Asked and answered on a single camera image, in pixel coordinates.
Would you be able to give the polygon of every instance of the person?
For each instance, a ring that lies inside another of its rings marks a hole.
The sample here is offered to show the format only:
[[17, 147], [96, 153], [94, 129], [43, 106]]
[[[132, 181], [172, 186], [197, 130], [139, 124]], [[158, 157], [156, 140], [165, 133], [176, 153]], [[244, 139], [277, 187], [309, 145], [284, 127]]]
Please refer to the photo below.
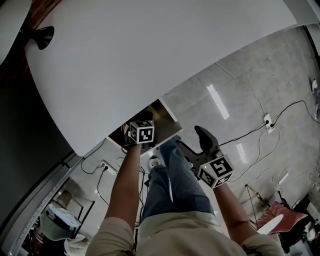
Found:
[[[230, 238], [219, 232], [213, 208], [173, 138], [159, 147], [164, 165], [151, 158], [135, 254], [245, 256], [284, 255], [276, 240], [258, 234], [226, 183], [216, 196]], [[128, 149], [114, 182], [110, 204], [86, 256], [134, 254], [134, 228], [139, 205], [141, 146]]]

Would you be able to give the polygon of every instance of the fiducial marker cube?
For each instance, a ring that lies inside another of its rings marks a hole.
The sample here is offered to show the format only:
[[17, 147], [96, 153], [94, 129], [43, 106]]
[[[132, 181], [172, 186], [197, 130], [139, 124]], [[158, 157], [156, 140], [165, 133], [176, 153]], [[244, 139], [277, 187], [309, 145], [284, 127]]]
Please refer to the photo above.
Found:
[[153, 121], [135, 121], [130, 123], [130, 137], [137, 144], [154, 141], [155, 126]]
[[212, 161], [200, 165], [198, 177], [210, 188], [214, 189], [226, 183], [234, 172], [229, 157], [225, 154]]

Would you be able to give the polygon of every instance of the white table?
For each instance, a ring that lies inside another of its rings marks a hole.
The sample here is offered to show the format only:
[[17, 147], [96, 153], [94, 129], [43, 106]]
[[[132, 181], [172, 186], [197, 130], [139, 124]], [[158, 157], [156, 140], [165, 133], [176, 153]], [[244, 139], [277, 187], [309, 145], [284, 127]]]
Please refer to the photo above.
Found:
[[103, 138], [197, 72], [295, 18], [282, 0], [63, 0], [27, 61], [74, 151]]

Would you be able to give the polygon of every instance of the beige shirt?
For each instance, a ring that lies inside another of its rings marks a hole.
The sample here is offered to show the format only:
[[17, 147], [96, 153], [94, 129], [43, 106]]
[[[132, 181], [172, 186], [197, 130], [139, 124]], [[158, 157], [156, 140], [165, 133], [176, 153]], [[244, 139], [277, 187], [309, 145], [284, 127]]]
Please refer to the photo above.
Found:
[[[146, 218], [139, 227], [137, 256], [282, 256], [281, 246], [267, 235], [249, 237], [239, 246], [219, 232], [215, 217], [204, 212], [164, 213]], [[133, 253], [134, 235], [127, 222], [106, 218], [86, 256], [124, 256]]]

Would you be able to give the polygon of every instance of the shoe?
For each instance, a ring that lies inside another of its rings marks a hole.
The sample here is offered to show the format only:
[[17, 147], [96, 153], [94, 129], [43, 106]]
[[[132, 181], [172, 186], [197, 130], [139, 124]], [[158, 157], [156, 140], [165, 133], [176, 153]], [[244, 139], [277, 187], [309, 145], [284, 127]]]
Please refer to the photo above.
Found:
[[318, 110], [319, 110], [319, 104], [315, 104], [315, 113], [314, 113], [314, 119], [318, 120]]
[[314, 94], [316, 89], [318, 88], [318, 84], [317, 84], [317, 81], [316, 79], [313, 79], [313, 82], [312, 82], [312, 93]]
[[154, 167], [157, 167], [161, 165], [161, 161], [158, 157], [156, 156], [152, 156], [150, 159], [149, 159], [149, 168], [150, 168], [150, 171], [154, 168]]

